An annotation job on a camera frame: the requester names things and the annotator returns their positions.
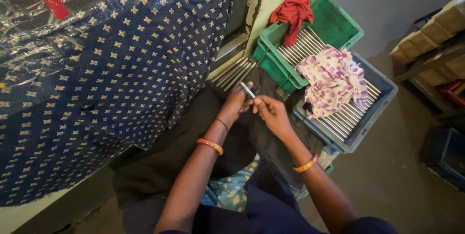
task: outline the purple and white cloth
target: purple and white cloth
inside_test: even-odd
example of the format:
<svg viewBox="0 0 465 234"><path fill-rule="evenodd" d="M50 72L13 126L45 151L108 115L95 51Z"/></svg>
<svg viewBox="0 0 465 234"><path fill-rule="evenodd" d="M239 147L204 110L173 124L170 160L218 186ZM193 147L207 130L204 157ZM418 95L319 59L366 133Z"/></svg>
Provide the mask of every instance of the purple and white cloth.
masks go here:
<svg viewBox="0 0 465 234"><path fill-rule="evenodd" d="M308 118L327 117L353 99L364 108L368 95L363 69L352 60L348 50L327 45L317 55L310 55L295 66L310 85L305 89L305 102L311 104Z"/></svg>

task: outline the dark blue garment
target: dark blue garment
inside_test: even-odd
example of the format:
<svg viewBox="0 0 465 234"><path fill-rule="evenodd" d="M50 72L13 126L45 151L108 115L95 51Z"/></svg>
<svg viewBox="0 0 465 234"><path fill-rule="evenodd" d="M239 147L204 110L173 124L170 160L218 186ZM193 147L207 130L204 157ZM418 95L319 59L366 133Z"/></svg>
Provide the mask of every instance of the dark blue garment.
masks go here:
<svg viewBox="0 0 465 234"><path fill-rule="evenodd" d="M221 234L320 234L300 214L291 190L277 178L265 162L247 181L247 206L244 212L200 205L195 214L192 233ZM148 200L124 210L123 225L127 234L152 234L165 200ZM165 231L163 234L184 234ZM387 221L373 217L349 223L342 234L396 234Z"/></svg>
<svg viewBox="0 0 465 234"><path fill-rule="evenodd" d="M232 0L99 0L1 38L0 206L149 148L201 88Z"/></svg>

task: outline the red rag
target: red rag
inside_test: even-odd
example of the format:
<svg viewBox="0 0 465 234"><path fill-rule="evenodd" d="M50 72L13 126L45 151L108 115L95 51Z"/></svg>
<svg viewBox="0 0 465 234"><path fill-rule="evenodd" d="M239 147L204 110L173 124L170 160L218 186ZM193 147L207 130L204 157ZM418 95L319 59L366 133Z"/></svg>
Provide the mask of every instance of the red rag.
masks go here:
<svg viewBox="0 0 465 234"><path fill-rule="evenodd" d="M285 0L271 13L270 23L278 20L291 24L284 39L285 46L291 46L297 41L300 26L304 21L313 23L313 12L309 4L310 0Z"/></svg>

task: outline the floor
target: floor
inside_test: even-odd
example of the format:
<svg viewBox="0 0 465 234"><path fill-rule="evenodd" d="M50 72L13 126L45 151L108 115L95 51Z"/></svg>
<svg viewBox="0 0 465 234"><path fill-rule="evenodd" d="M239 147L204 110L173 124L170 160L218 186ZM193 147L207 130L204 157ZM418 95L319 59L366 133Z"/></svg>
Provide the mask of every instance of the floor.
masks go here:
<svg viewBox="0 0 465 234"><path fill-rule="evenodd" d="M364 29L352 48L392 78L389 52L412 30L412 22L450 0L335 0ZM404 86L353 154L334 161L331 178L363 216L386 219L399 233L463 233L465 195L418 162L431 111ZM320 230L325 226L310 197L299 201L302 214ZM111 198L72 232L124 233L122 213Z"/></svg>

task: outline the patterned fabric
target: patterned fabric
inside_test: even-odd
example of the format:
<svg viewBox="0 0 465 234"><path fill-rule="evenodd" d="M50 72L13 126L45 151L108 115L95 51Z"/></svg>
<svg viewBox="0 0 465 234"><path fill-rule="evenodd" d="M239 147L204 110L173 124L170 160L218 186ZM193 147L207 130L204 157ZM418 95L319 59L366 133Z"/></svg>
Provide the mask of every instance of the patterned fabric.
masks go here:
<svg viewBox="0 0 465 234"><path fill-rule="evenodd" d="M363 69L352 61L346 49L327 45L318 55L311 55L295 66L310 85L305 90L305 102L311 103L309 118L326 117L342 110L342 104L353 99L364 107L368 95Z"/></svg>
<svg viewBox="0 0 465 234"><path fill-rule="evenodd" d="M247 191L244 185L258 168L260 161L260 155L257 154L248 166L231 177L209 180L201 204L238 212L244 211L247 204Z"/></svg>
<svg viewBox="0 0 465 234"><path fill-rule="evenodd" d="M2 39L0 206L70 187L172 127L218 53L232 0L100 0Z"/></svg>

